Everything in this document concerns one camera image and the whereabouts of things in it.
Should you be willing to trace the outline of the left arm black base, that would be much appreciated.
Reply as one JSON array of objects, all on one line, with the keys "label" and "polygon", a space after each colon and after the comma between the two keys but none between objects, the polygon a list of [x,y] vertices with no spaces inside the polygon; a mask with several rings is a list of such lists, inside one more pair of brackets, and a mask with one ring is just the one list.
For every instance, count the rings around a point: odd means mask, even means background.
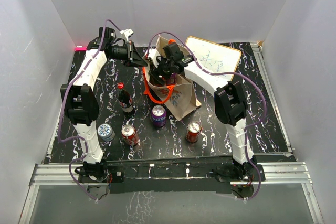
[{"label": "left arm black base", "polygon": [[84,162],[82,166],[75,168],[75,173],[82,183],[122,183],[124,182],[124,168],[108,163],[100,162],[89,164]]}]

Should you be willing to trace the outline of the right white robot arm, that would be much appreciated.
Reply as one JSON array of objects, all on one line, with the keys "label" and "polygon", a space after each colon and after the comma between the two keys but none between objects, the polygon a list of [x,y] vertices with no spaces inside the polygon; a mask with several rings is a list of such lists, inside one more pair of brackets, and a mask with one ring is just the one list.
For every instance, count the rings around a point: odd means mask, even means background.
[{"label": "right white robot arm", "polygon": [[247,100],[240,82],[224,79],[224,75],[236,72],[215,73],[202,66],[188,46],[187,53],[175,42],[163,47],[147,49],[145,58],[150,63],[149,75],[159,83],[174,73],[184,73],[214,97],[215,114],[225,125],[232,146],[234,174],[240,180],[247,180],[256,166],[254,153],[247,137]]}]

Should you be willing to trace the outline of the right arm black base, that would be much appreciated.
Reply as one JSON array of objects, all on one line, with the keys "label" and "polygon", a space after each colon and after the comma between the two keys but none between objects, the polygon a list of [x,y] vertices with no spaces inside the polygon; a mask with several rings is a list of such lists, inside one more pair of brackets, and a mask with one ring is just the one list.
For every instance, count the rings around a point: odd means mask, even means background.
[{"label": "right arm black base", "polygon": [[225,163],[217,165],[209,173],[219,182],[242,182],[244,186],[250,186],[253,182],[266,180],[262,165],[250,163]]}]

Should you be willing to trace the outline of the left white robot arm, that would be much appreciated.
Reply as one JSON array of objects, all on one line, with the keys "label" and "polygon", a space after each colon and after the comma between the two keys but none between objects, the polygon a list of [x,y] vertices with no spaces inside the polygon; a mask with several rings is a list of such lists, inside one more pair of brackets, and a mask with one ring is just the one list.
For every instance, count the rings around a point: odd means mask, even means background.
[{"label": "left white robot arm", "polygon": [[100,147],[96,119],[99,106],[93,92],[96,79],[108,59],[123,61],[126,67],[145,67],[147,63],[136,51],[134,42],[130,40],[132,29],[120,30],[120,37],[109,27],[100,27],[99,35],[90,41],[81,67],[69,84],[61,86],[62,107],[65,115],[77,131],[83,149],[83,161],[94,164],[90,175],[96,181],[104,181],[108,177],[108,168],[99,162],[103,158]]}]

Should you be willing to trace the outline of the beige canvas tote bag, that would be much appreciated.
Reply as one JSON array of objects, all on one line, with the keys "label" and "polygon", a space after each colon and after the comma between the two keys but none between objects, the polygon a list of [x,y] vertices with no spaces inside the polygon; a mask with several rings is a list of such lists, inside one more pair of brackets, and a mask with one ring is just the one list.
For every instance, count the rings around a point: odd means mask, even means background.
[{"label": "beige canvas tote bag", "polygon": [[175,83],[161,86],[153,84],[154,79],[150,77],[149,72],[149,66],[142,68],[144,94],[148,95],[156,105],[166,106],[178,121],[202,105],[197,99],[193,81],[190,79],[177,74],[173,77]]}]

